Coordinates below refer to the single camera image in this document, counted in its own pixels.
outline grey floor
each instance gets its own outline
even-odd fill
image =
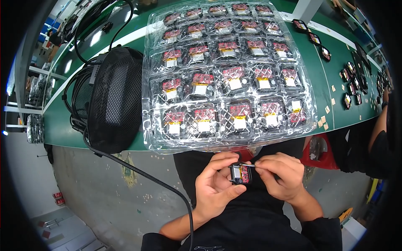
[[[66,147],[53,147],[53,154],[56,180],[67,206],[116,250],[140,250],[144,234],[158,232],[164,223],[187,213],[176,194],[110,159]],[[185,194],[172,155],[123,152],[118,157]],[[313,174],[305,186],[321,204],[325,217],[338,217],[350,207],[356,212],[366,199],[371,180],[365,174],[309,170]],[[291,227],[300,232],[292,207],[285,203],[283,210]]]

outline clear plastic tray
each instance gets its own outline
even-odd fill
[[[270,2],[152,13],[142,83],[144,144],[161,154],[258,147],[316,127],[303,59]]]

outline light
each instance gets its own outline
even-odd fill
[[[102,30],[95,33],[94,36],[92,37],[91,44],[89,45],[89,47],[92,47],[94,44],[96,44],[100,40],[101,35],[102,35]]]
[[[127,22],[127,20],[130,18],[130,14],[131,14],[131,10],[129,10],[126,14],[126,17],[124,18],[124,22]],[[131,20],[133,20],[134,18],[136,18],[138,15],[133,13],[133,17],[131,18]]]
[[[73,43],[73,47],[71,47],[70,49],[69,49],[69,51],[73,51],[74,50],[74,43]]]
[[[71,63],[73,62],[72,59],[70,59],[67,64],[66,64],[66,68],[64,69],[64,73],[67,73],[70,70],[71,67]]]

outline red chair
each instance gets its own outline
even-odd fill
[[[336,166],[334,155],[332,154],[332,148],[329,144],[328,137],[325,133],[314,135],[314,137],[323,138],[327,144],[327,151],[322,152],[318,160],[310,159],[310,142],[307,144],[306,148],[303,151],[303,157],[300,159],[300,162],[303,165],[310,167],[318,167],[323,169],[339,169]]]

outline green workbench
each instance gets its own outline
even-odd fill
[[[295,8],[295,3],[287,1],[272,0],[278,11],[292,13]],[[164,8],[166,6],[159,6],[148,12],[144,12],[139,16],[133,18],[131,22],[119,33],[117,39],[122,37],[127,37],[126,35],[131,34],[134,38],[137,38],[138,33],[142,32],[141,29],[147,25],[148,16],[150,13],[157,9]],[[78,49],[81,55],[90,59],[96,53],[106,48],[115,32],[121,27],[125,22],[127,17],[127,12],[129,12],[128,6],[121,6],[121,10],[118,13],[111,15],[107,22],[113,22],[113,28],[108,33],[99,32],[103,25],[95,29],[90,33],[85,39],[81,39],[78,44]],[[326,26],[328,29],[340,33],[342,36],[346,37],[351,41],[357,41],[358,39],[344,26],[332,21],[326,16],[316,13],[312,21],[317,22]],[[328,129],[325,130],[324,126],[319,127],[308,135],[314,135],[319,133],[324,133],[332,131],[335,129],[347,127],[375,116],[378,116],[381,112],[381,108],[374,104],[376,97],[378,96],[377,88],[375,86],[377,67],[371,64],[373,75],[370,76],[365,69],[367,82],[368,82],[368,95],[363,95],[361,91],[359,93],[362,95],[363,103],[359,106],[355,105],[355,97],[352,98],[352,107],[349,110],[345,109],[343,104],[344,94],[347,91],[347,84],[339,76],[339,72],[345,67],[347,61],[352,61],[353,58],[351,51],[353,48],[348,47],[345,43],[340,40],[324,34],[320,31],[312,30],[317,34],[322,44],[329,49],[332,54],[331,61],[325,62],[321,60],[316,46],[309,42],[306,34],[301,34],[295,32],[291,23],[287,22],[288,29],[290,30],[293,39],[303,57],[305,66],[308,71],[308,76],[311,80],[313,87],[317,110],[318,110],[318,120],[322,116],[325,116]],[[144,37],[139,37],[126,44],[131,48],[135,48],[139,51],[144,51]],[[66,45],[66,49],[61,47],[58,55],[55,57],[57,61],[54,63],[53,73],[63,75],[65,77],[70,77],[73,73],[78,70],[83,64],[78,59],[75,51],[71,49],[72,45]],[[70,114],[64,106],[61,99],[60,88],[63,86],[65,81],[56,80],[54,82],[54,87],[52,89],[51,95],[46,99],[45,109],[44,109],[44,121],[45,121],[45,142],[51,145],[59,145],[66,147],[76,147],[76,148],[86,148],[82,134],[71,128],[69,118]],[[67,95],[71,97],[72,88],[69,88]],[[335,105],[332,105],[331,99],[335,100]],[[330,109],[329,113],[326,113],[325,107],[328,106]],[[139,132],[135,138],[132,145],[128,148],[129,151],[144,151],[143,135]]]

